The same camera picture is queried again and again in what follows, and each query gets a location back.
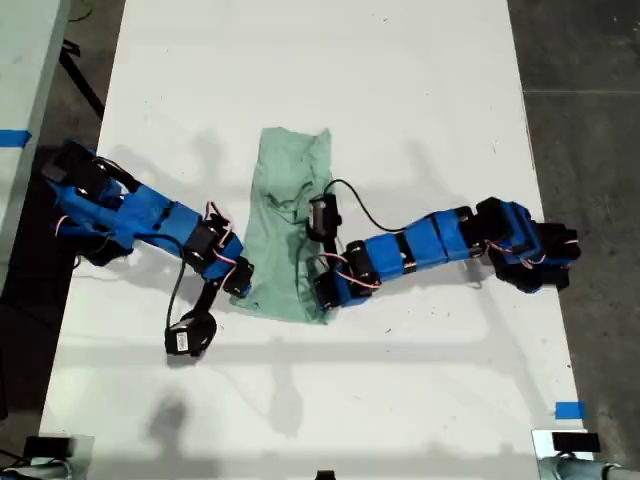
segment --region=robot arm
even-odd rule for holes
[[[479,203],[475,214],[469,207],[434,212],[405,228],[351,242],[337,255],[341,223],[327,188],[311,201],[307,225],[309,238],[323,244],[328,259],[327,271],[313,280],[325,311],[360,304],[402,275],[486,252],[497,277],[525,293],[543,285],[562,289],[569,285],[570,263],[580,256],[575,230],[536,223],[526,208],[493,197]]]
[[[141,240],[179,257],[180,279],[186,264],[202,276],[205,285],[194,309],[171,325],[174,290],[165,330],[167,353],[200,355],[216,332],[208,310],[218,290],[243,296],[250,288],[253,266],[240,256],[242,244],[230,222],[215,205],[203,218],[76,143],[65,144],[41,173],[65,214],[56,234],[92,264],[129,255]]]

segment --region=table surface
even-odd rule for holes
[[[69,0],[0,0],[0,129],[28,130],[24,149],[0,148],[0,292],[58,61]]]
[[[243,237],[263,127],[333,134],[381,223],[495,195],[542,218],[506,0],[129,0],[99,154]],[[341,239],[375,233],[340,191]],[[218,298],[168,365],[176,259],[73,277],[41,431],[95,436],[90,478],[537,478],[532,429],[576,399],[555,290],[479,262],[399,279],[329,326]],[[189,272],[176,318],[201,280]]]

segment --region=green cloth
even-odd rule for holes
[[[309,200],[331,181],[331,133],[265,128],[251,187],[242,255],[254,265],[251,292],[235,306],[294,322],[326,323],[309,281],[320,244],[307,239]]]

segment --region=white wire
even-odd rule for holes
[[[346,258],[344,258],[344,257],[343,257],[343,256],[341,256],[341,255],[337,255],[337,254],[335,254],[335,253],[326,253],[326,252],[324,252],[324,253],[319,253],[318,255],[316,255],[316,257],[331,257],[331,258],[337,258],[338,260],[340,260],[341,262],[343,262],[343,263],[345,263],[347,266],[349,266],[349,268],[351,268],[351,266],[349,265],[349,262],[347,261],[347,259],[346,259]],[[374,289],[374,290],[375,290],[375,289],[378,289],[378,288],[380,288],[380,287],[381,287],[381,285],[380,285],[380,284],[361,282],[360,280],[358,280],[358,279],[356,279],[356,278],[353,278],[353,277],[351,277],[351,276],[349,276],[349,275],[345,275],[345,274],[344,274],[344,273],[342,273],[342,272],[338,272],[337,270],[335,270],[335,273],[337,273],[338,275],[340,275],[340,276],[341,276],[342,278],[344,278],[345,280],[348,280],[348,281],[353,282],[353,283],[357,283],[358,285],[361,285],[361,286],[363,286],[363,287],[365,287],[365,288],[372,288],[372,289]]]
[[[224,276],[222,283],[220,284],[220,288],[224,289],[224,284],[227,283],[227,279],[233,274],[233,272],[235,272],[236,268],[238,268],[237,264],[229,269],[227,274]]]
[[[227,258],[223,255],[220,255],[218,252],[216,252],[215,250],[213,251],[213,253],[215,253],[216,257],[218,257],[220,260],[222,260],[223,262],[229,263],[231,265],[237,265],[237,262],[235,260],[231,260],[230,258]]]
[[[69,215],[63,215],[60,217],[60,220],[58,220],[58,223],[56,223],[56,233],[55,236],[58,236],[58,230],[60,230],[60,225],[62,225],[62,222],[64,222],[65,218],[70,218]]]

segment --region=folded cloth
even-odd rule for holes
[[[254,265],[251,292],[233,305],[295,322],[326,323],[310,282],[320,244],[307,239],[309,200],[331,181],[331,133],[265,128],[251,187],[243,256]]]

